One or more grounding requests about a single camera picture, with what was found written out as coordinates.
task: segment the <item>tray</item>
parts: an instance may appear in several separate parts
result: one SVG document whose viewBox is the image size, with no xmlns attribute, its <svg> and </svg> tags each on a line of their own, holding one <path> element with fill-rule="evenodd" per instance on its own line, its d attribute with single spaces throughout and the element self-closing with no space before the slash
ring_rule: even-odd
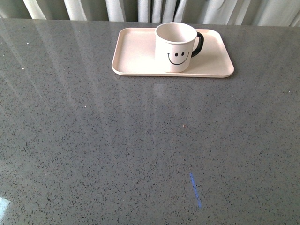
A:
<svg viewBox="0 0 300 225">
<path fill-rule="evenodd" d="M 189 67 L 181 73 L 160 71 L 155 64 L 155 28 L 125 28 L 120 31 L 112 69 L 127 76 L 230 76 L 234 67 L 220 34 L 214 30 L 196 29 L 204 36 L 201 52 L 191 59 Z"/>
</svg>

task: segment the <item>smiley face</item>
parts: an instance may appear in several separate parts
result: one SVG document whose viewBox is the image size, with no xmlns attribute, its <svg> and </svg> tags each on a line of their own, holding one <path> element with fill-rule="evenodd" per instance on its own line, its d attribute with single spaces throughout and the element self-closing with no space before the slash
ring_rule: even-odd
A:
<svg viewBox="0 0 300 225">
<path fill-rule="evenodd" d="M 184 52 L 182 52 L 181 53 L 181 56 L 179 56 L 178 57 L 178 53 L 175 53 L 174 54 L 174 56 L 175 56 L 175 61 L 179 61 L 177 58 L 179 58 L 179 59 L 184 59 L 184 55 L 185 55 L 185 53 Z M 170 61 L 170 63 L 172 63 L 172 64 L 174 64 L 174 65 L 181 65 L 182 63 L 184 63 L 187 59 L 188 59 L 188 55 L 189 55 L 189 52 L 187 53 L 187 57 L 182 61 L 182 60 L 180 60 L 180 61 L 182 61 L 181 63 L 174 63 L 174 62 L 172 62 L 171 61 L 171 59 L 170 59 L 170 54 L 168 53 L 168 58 L 169 58 L 169 61 Z"/>
</svg>

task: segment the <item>mug rim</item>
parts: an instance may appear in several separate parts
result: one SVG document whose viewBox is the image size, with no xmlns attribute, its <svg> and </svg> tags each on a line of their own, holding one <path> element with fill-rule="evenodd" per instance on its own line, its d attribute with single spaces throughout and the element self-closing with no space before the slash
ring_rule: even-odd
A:
<svg viewBox="0 0 300 225">
<path fill-rule="evenodd" d="M 162 38 L 161 36 L 159 36 L 157 30 L 158 30 L 160 27 L 166 26 L 166 25 L 168 25 L 168 24 L 177 24 L 177 25 L 180 25 L 180 26 L 188 27 L 189 29 L 191 28 L 192 30 L 195 31 L 195 35 L 194 35 L 194 37 L 193 37 L 191 40 L 183 41 L 183 42 L 169 41 L 169 40 L 167 40 L 167 39 L 164 39 L 164 38 Z M 182 22 L 165 22 L 165 23 L 162 23 L 162 24 L 158 25 L 158 26 L 155 28 L 155 31 L 154 31 L 154 32 L 155 32 L 155 36 L 156 36 L 157 38 L 160 38 L 161 40 L 165 41 L 166 43 L 169 43 L 169 44 L 172 44 L 172 45 L 182 45 L 182 44 L 187 44 L 187 43 L 190 43 L 190 42 L 194 41 L 194 40 L 196 39 L 196 37 L 197 37 L 197 31 L 195 30 L 195 28 L 193 28 L 192 26 L 190 26 L 190 25 L 188 25 L 188 24 L 186 24 L 186 23 L 182 23 Z"/>
</svg>

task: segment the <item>tray rim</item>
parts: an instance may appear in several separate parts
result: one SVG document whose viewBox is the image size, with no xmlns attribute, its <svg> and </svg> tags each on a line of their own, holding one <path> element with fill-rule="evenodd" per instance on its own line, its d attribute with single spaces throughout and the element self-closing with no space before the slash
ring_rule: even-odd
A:
<svg viewBox="0 0 300 225">
<path fill-rule="evenodd" d="M 142 28 L 142 27 L 127 27 L 127 28 L 124 28 L 122 29 L 120 32 L 119 32 L 119 35 L 118 35 L 118 39 L 117 39 L 117 43 L 116 43 L 116 47 L 115 47 L 115 51 L 114 51 L 114 55 L 113 55 L 113 59 L 112 59 L 112 70 L 116 73 L 116 74 L 119 74 L 121 76 L 161 76 L 161 77 L 203 77 L 203 78 L 226 78 L 226 77 L 229 77 L 231 76 L 233 73 L 234 73 L 234 66 L 233 66 L 233 63 L 230 59 L 230 56 L 228 54 L 228 51 L 226 50 L 226 47 L 224 45 L 224 42 L 221 38 L 221 35 L 215 31 L 215 30 L 211 30 L 211 29 L 195 29 L 196 31 L 199 31 L 199 32 L 203 32 L 203 31 L 207 31 L 207 32 L 211 32 L 211 33 L 214 33 L 214 37 L 220 39 L 222 41 L 222 48 L 224 48 L 224 50 L 226 51 L 227 55 L 228 55 L 228 60 L 230 62 L 230 70 L 229 70 L 229 73 L 228 74 L 224 74 L 224 75 L 212 75 L 212 74 L 191 74 L 191 73 L 167 73 L 167 72 L 161 72 L 161 73 L 148 73 L 148 74 L 144 74 L 144 73 L 135 73 L 135 72 L 121 72 L 121 71 L 118 71 L 115 67 L 114 67 L 114 64 L 116 63 L 116 54 L 118 52 L 118 50 L 121 48 L 121 44 L 120 42 L 122 41 L 122 37 L 127 33 L 127 32 L 130 32 L 131 30 L 133 31 L 143 31 L 143 30 L 147 30 L 148 32 L 149 31 L 153 31 L 155 30 L 155 28 Z"/>
</svg>

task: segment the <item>smile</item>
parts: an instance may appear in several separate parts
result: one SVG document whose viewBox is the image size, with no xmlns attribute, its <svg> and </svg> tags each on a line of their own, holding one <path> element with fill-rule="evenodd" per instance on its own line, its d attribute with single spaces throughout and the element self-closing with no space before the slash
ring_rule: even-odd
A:
<svg viewBox="0 0 300 225">
<path fill-rule="evenodd" d="M 188 59 L 188 55 L 189 55 L 189 53 L 187 54 L 187 57 L 186 57 L 186 59 L 182 62 L 182 63 L 184 63 L 187 59 Z M 169 61 L 170 61 L 170 63 L 172 63 L 172 64 L 174 64 L 174 65 L 181 65 L 182 63 L 173 63 L 171 60 L 170 60 L 170 54 L 168 53 L 168 58 L 169 58 Z"/>
</svg>

